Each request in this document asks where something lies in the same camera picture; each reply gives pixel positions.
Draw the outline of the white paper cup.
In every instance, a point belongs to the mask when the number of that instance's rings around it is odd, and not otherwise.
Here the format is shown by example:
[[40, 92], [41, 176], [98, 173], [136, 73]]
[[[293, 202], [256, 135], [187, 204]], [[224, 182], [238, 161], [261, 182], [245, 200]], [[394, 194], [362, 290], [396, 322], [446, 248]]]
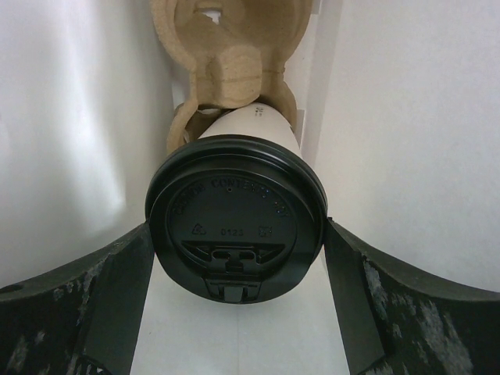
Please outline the white paper cup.
[[200, 138], [220, 135], [262, 138], [302, 157], [290, 123], [276, 109], [262, 103], [252, 103], [223, 114]]

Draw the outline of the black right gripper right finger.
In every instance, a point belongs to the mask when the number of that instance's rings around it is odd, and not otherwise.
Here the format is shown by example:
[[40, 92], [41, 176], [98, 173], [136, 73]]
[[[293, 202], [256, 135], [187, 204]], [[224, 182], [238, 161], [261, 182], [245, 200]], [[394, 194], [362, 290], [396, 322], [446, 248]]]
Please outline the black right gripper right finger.
[[327, 271], [351, 374], [497, 374], [499, 294], [435, 276], [330, 220]]

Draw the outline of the light blue paper bag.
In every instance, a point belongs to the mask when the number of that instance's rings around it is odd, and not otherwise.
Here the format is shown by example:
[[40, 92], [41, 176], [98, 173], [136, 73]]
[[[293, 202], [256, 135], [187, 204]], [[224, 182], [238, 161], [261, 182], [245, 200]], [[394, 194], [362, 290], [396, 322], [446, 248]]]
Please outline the light blue paper bag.
[[[285, 79], [335, 221], [429, 273], [499, 289], [499, 4], [316, 1]], [[146, 1], [1, 4], [1, 284], [144, 219], [186, 73]], [[134, 374], [346, 374], [323, 260], [222, 305], [155, 265]]]

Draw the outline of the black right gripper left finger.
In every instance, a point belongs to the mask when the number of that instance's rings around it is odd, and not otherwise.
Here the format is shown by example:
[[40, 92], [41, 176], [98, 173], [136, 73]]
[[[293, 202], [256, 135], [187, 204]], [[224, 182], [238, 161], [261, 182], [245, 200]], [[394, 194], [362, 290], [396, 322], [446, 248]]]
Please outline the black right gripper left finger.
[[1, 289], [3, 374], [129, 374], [154, 250], [142, 224]]

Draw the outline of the brown cardboard cup carrier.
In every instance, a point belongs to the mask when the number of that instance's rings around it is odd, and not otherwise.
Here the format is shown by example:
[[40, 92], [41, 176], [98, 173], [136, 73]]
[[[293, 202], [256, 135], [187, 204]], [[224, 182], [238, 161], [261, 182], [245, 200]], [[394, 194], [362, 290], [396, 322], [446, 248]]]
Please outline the brown cardboard cup carrier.
[[212, 115], [253, 102], [275, 108], [297, 127], [295, 96], [285, 64], [302, 40], [311, 1], [152, 1], [153, 22], [170, 57], [189, 76], [189, 95], [170, 125], [166, 150], [198, 138]]

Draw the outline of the black cup lid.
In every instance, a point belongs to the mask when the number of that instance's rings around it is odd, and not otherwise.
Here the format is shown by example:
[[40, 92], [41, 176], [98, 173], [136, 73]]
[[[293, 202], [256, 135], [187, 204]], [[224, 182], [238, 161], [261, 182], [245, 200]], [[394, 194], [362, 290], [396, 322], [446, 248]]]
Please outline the black cup lid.
[[304, 279], [323, 246], [327, 196], [285, 147], [212, 136], [167, 157], [149, 185], [145, 217], [173, 281], [215, 302], [254, 304]]

